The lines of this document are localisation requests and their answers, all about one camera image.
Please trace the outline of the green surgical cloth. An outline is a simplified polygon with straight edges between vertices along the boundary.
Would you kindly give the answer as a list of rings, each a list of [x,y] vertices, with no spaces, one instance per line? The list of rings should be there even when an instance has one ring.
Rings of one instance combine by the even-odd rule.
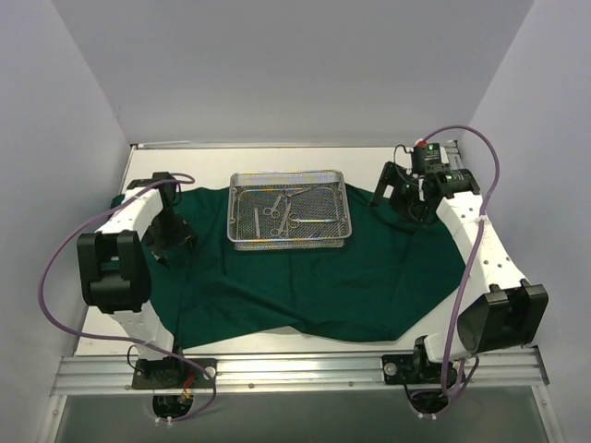
[[[185,192],[194,248],[147,256],[151,303],[183,348],[291,327],[337,341],[394,341],[453,293],[464,262],[439,221],[420,226],[365,189],[346,189],[353,232],[340,248],[237,251],[226,189]]]

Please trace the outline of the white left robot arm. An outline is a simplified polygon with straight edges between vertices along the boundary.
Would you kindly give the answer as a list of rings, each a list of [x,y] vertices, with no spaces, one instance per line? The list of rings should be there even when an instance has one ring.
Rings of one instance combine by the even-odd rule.
[[[195,247],[198,235],[176,212],[180,187],[193,183],[188,174],[169,172],[136,179],[108,220],[77,240],[85,303],[123,328],[141,360],[156,361],[153,376],[166,387],[185,379],[187,365],[171,354],[174,333],[163,325],[152,305],[149,260],[166,267],[168,251]]]

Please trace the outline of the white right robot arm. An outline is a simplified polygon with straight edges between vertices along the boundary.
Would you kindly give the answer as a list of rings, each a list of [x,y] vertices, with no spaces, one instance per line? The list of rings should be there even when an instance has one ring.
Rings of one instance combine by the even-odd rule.
[[[509,257],[488,218],[491,194],[482,193],[469,170],[452,168],[438,143],[420,139],[404,152],[409,167],[386,162],[371,205],[390,186],[391,207],[411,221],[441,225],[463,263],[449,325],[418,338],[417,352],[409,360],[411,372],[429,381],[443,364],[530,345],[549,295]]]

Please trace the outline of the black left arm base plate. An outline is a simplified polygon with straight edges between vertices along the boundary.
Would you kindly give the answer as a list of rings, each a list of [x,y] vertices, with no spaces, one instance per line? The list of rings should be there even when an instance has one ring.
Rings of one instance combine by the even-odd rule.
[[[138,359],[134,368],[131,388],[139,390],[212,388],[217,373],[217,360],[214,358],[191,358],[191,361],[200,365],[208,372],[208,375],[206,376],[193,365],[179,362],[171,357],[162,360]]]

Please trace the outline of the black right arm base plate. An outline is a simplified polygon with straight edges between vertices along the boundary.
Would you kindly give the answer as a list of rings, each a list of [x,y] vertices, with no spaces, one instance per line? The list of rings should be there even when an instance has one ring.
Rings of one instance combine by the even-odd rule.
[[[384,354],[380,360],[386,385],[440,382],[442,364],[430,362],[425,356],[416,356],[412,353]]]

